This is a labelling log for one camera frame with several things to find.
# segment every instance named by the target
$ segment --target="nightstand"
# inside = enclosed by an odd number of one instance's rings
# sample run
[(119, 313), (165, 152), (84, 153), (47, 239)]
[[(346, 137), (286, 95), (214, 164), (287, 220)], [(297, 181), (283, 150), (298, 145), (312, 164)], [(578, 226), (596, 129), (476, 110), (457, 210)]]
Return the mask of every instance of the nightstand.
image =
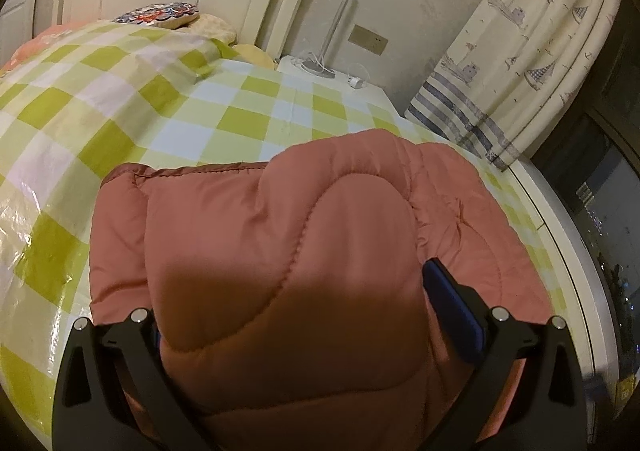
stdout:
[(304, 79), (305, 81), (322, 84), (327, 88), (339, 91), (343, 95), (370, 102), (371, 104), (384, 108), (391, 113), (398, 113), (382, 88), (374, 86), (370, 82), (365, 82), (364, 86), (359, 89), (351, 88), (347, 82), (346, 74), (336, 72), (335, 79), (325, 79), (305, 72), (302, 68), (293, 64), (294, 60), (295, 58), (292, 56), (283, 57), (278, 65), (278, 71), (287, 75), (298, 76), (300, 79)]

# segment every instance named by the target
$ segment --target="wall outlet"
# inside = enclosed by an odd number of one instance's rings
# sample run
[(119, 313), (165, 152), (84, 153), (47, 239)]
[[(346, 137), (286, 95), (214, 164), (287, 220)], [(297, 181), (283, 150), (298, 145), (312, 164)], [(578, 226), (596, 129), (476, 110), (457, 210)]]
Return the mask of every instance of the wall outlet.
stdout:
[(389, 39), (379, 36), (371, 30), (367, 30), (360, 25), (353, 27), (353, 31), (349, 36), (349, 43), (358, 45), (359, 47), (373, 52), (375, 55), (382, 55), (385, 51), (386, 44), (389, 43)]

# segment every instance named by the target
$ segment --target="curtain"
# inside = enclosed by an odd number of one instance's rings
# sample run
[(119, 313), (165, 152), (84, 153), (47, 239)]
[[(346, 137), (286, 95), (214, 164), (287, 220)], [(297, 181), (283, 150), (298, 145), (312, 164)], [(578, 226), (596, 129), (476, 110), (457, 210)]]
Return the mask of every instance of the curtain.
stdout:
[(571, 105), (620, 0), (482, 0), (405, 117), (505, 170)]

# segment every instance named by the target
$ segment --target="folded blanket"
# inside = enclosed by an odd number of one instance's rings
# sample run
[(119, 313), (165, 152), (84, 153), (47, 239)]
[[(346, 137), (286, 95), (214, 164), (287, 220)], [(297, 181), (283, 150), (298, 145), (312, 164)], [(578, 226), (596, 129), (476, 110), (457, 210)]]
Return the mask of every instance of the folded blanket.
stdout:
[(422, 288), (431, 257), (489, 306), (551, 314), (504, 213), (446, 145), (370, 130), (270, 163), (124, 164), (95, 206), (92, 313), (155, 310), (163, 366), (224, 449), (414, 450), (471, 372)]

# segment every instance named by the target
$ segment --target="bed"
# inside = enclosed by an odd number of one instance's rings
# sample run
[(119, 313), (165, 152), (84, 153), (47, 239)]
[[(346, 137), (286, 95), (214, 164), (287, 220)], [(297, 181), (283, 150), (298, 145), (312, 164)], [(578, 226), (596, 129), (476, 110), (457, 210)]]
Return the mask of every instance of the bed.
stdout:
[[(321, 84), (225, 59), (211, 41), (106, 20), (158, 1), (218, 15), (239, 41), (278, 58), (301, 0), (55, 0), (53, 24), (91, 21), (0, 79), (0, 382), (50, 449), (52, 395), (66, 337), (89, 315), (88, 240), (100, 180), (119, 163), (154, 167), (269, 160), (293, 144), (374, 127), (443, 142), (385, 108)], [(478, 169), (568, 316), (513, 183)], [(590, 352), (577, 341), (583, 372)]]

